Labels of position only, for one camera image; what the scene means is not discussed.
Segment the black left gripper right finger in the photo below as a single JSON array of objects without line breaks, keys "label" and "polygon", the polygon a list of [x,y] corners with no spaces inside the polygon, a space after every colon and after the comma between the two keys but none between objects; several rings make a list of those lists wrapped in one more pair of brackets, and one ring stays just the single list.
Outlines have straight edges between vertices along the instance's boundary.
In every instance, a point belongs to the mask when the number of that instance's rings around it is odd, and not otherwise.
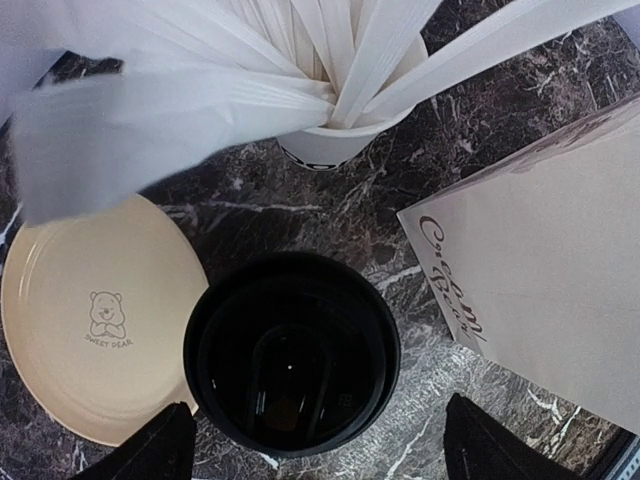
[{"label": "black left gripper right finger", "polygon": [[443,436],[450,479],[578,479],[521,441],[469,398],[454,394]]}]

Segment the cream bear paper bag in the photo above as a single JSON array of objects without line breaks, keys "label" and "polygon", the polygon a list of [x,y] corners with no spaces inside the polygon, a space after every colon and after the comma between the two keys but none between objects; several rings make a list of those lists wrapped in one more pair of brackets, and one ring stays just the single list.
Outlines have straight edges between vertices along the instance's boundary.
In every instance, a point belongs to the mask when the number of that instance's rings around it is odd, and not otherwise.
[{"label": "cream bear paper bag", "polygon": [[453,339],[639,429],[639,100],[402,210]]}]

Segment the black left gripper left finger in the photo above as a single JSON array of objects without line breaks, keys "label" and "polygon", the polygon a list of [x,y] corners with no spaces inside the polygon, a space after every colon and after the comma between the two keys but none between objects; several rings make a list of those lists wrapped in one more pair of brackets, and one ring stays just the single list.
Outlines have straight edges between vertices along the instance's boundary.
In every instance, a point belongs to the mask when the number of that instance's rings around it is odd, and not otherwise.
[{"label": "black left gripper left finger", "polygon": [[105,458],[82,471],[89,480],[191,479],[196,422],[188,405],[172,403]]}]

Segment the black coffee cup lid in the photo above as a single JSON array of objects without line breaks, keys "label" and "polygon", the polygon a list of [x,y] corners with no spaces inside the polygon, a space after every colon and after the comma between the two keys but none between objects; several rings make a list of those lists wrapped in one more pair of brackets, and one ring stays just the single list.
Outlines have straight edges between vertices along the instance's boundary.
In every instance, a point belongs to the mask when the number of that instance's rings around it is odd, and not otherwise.
[{"label": "black coffee cup lid", "polygon": [[276,457],[334,450],[382,414],[401,343],[380,293],[310,252],[256,258],[210,286],[187,324],[183,361],[207,419]]}]

